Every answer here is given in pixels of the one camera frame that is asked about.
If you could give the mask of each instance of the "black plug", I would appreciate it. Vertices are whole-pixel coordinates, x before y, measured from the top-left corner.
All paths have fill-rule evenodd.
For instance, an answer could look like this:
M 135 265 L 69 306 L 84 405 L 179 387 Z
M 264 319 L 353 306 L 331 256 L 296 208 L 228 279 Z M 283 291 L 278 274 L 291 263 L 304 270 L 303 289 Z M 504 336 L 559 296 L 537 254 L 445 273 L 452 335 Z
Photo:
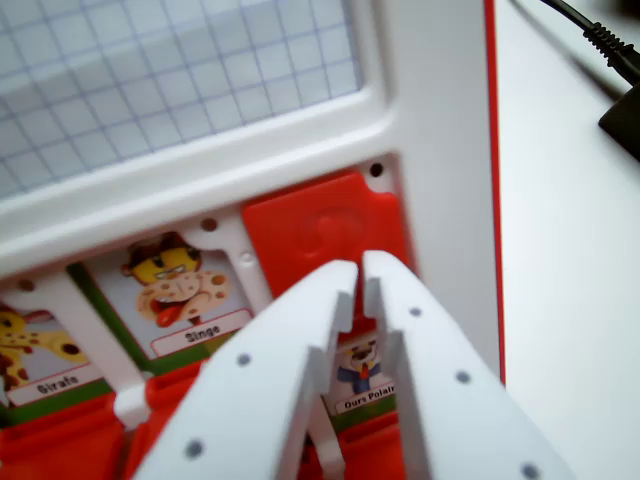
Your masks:
M 640 161 L 640 83 L 618 100 L 598 124 Z

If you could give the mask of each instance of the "black cable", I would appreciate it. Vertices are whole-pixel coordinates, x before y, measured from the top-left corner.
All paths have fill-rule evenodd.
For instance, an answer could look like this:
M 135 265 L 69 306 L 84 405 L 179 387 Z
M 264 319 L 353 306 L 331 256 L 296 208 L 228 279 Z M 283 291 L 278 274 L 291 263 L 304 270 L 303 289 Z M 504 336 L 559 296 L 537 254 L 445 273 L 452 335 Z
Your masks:
M 556 12 L 564 15 L 582 30 L 587 31 L 593 28 L 593 23 L 582 15 L 579 11 L 573 8 L 571 5 L 566 4 L 562 0 L 540 0 L 542 3 L 549 5 Z
M 640 83 L 640 53 L 631 44 L 625 44 L 601 23 L 591 21 L 562 0 L 540 0 L 582 29 L 589 40 L 629 84 Z

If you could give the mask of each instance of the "gripper screw hole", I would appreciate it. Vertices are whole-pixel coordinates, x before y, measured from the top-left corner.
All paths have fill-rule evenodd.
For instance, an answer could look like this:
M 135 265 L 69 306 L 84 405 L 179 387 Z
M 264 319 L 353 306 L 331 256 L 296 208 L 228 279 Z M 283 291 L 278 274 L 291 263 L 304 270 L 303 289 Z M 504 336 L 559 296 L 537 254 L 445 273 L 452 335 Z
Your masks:
M 241 353 L 238 355 L 238 365 L 244 367 L 251 362 L 251 356 L 248 353 Z
M 203 450 L 204 445 L 200 440 L 191 440 L 189 443 L 187 443 L 187 448 L 185 448 L 184 454 L 188 459 L 193 460 L 194 458 L 202 455 Z
M 458 380 L 460 383 L 466 384 L 471 381 L 471 375 L 469 375 L 464 370 L 460 370 L 458 373 L 456 373 L 456 380 Z
M 522 466 L 522 476 L 530 480 L 537 480 L 539 478 L 542 478 L 540 476 L 540 471 L 538 470 L 538 467 L 536 467 L 531 463 L 527 463 Z

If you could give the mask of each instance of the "red frame edge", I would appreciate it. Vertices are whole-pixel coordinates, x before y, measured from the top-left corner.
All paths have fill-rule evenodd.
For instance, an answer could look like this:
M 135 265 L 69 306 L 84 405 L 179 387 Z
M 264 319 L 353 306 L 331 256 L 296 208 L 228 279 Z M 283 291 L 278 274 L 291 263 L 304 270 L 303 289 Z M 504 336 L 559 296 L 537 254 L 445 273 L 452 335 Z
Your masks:
M 502 279 L 502 223 L 500 218 L 500 137 L 498 118 L 498 44 L 494 0 L 485 0 L 487 35 L 487 72 L 489 80 L 489 128 L 491 130 L 491 170 L 493 179 L 493 218 L 496 248 L 496 283 L 498 290 L 498 340 L 500 347 L 500 379 L 507 382 L 504 346 L 504 293 Z

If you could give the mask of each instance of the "cartoon giraffe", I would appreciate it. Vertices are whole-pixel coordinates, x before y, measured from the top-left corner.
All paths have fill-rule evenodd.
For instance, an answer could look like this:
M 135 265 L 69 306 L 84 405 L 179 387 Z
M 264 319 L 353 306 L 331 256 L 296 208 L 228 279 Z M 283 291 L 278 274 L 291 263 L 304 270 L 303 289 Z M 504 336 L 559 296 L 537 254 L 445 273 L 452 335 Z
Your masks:
M 39 323 L 51 318 L 46 311 L 21 315 L 6 305 L 0 305 L 0 375 L 4 380 L 5 392 L 29 383 L 22 356 L 33 353 L 34 348 L 45 348 L 73 363 L 89 361 L 67 332 L 28 332 L 25 329 L 27 323 Z

